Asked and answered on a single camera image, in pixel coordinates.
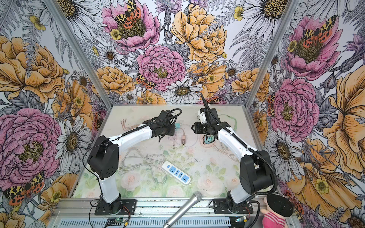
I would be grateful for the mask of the teal charger with black cable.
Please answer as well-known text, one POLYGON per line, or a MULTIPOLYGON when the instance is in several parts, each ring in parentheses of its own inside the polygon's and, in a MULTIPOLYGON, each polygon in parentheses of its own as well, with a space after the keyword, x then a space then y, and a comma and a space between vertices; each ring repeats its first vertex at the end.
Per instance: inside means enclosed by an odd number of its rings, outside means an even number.
POLYGON ((210 144, 210 143, 213 143, 215 142, 215 136, 213 135, 205 135, 203 137, 203 143, 204 144, 210 144))

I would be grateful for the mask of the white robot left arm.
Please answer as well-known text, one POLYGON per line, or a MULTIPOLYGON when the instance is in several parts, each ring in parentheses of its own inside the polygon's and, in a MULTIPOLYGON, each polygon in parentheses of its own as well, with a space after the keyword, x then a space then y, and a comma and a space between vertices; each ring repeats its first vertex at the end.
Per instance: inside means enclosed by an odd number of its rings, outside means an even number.
POLYGON ((145 140, 175 133, 175 123, 182 114, 179 108, 163 110, 159 116, 142 122, 139 126, 116 136, 108 138, 104 135, 96 140, 87 158, 91 172, 96 175, 101 189, 101 199, 107 205, 120 203, 120 193, 116 184, 116 172, 119 168, 119 153, 145 140))

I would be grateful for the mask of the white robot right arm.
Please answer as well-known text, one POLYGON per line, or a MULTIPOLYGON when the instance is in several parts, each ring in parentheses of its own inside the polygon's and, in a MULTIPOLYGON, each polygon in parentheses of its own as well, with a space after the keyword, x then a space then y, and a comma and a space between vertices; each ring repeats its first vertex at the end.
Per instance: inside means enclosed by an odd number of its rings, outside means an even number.
POLYGON ((207 104, 199 110, 199 121, 192 126, 195 134, 205 138, 213 136, 239 159, 239 181, 236 188, 227 193, 226 202, 234 208, 257 196, 273 194, 278 187, 276 172, 265 150, 257 150, 241 139, 227 122, 222 122, 215 108, 207 104))

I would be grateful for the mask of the round pink power socket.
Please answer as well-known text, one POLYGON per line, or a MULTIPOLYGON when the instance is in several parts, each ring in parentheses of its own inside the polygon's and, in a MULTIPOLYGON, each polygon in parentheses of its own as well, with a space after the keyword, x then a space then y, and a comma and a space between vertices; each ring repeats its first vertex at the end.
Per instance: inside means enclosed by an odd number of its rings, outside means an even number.
POLYGON ((220 142, 213 135, 203 135, 200 139, 201 146, 211 148, 218 146, 220 142))

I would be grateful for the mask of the white blue power strip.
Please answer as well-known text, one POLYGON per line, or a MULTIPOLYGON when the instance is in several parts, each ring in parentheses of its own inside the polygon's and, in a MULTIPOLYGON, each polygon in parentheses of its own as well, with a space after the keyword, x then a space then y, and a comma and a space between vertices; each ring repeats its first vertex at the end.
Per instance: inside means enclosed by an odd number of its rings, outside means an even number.
POLYGON ((191 177, 179 169, 177 166, 173 165, 169 161, 165 161, 162 165, 162 169, 167 171, 168 174, 172 175, 182 184, 188 185, 191 182, 191 177))

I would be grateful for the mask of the silver microphone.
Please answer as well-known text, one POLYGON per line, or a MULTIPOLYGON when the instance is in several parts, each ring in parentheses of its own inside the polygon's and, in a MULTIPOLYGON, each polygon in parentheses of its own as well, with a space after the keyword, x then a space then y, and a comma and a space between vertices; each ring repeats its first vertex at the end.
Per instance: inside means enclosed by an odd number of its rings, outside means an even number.
POLYGON ((202 200, 200 192, 195 192, 192 197, 163 225, 163 228, 171 228, 186 212, 202 200))

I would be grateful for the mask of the pink doll with black hat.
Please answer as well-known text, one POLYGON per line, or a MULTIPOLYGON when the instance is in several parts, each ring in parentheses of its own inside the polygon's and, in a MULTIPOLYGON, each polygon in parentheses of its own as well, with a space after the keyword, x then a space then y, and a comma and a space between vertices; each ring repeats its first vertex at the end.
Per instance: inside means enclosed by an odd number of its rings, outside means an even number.
POLYGON ((280 195, 271 194, 264 198, 266 209, 261 209, 264 215, 263 228, 288 228, 286 218, 294 212, 293 204, 280 195))

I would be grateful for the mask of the green circuit board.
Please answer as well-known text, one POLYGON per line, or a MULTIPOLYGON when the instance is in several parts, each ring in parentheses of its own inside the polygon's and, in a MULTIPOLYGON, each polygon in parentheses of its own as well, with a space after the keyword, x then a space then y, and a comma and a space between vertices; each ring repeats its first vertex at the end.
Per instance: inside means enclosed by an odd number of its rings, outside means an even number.
POLYGON ((126 222, 125 218, 108 218, 106 226, 122 226, 126 222))

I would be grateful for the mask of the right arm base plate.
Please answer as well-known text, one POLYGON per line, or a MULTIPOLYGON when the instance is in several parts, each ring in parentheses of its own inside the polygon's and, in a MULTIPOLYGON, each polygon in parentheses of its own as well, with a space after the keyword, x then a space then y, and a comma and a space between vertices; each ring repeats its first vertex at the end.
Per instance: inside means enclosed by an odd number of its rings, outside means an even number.
POLYGON ((244 201, 235 203, 230 199, 213 199, 213 210, 215 214, 252 214, 252 204, 244 201))

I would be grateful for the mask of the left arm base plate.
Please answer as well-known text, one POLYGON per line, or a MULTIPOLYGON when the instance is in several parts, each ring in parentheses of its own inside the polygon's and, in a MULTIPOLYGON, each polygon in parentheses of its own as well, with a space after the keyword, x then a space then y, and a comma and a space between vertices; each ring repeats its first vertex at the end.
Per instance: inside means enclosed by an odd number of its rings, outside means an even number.
POLYGON ((103 199, 97 204, 95 215, 134 215, 136 199, 116 199, 112 203, 106 203, 103 199))

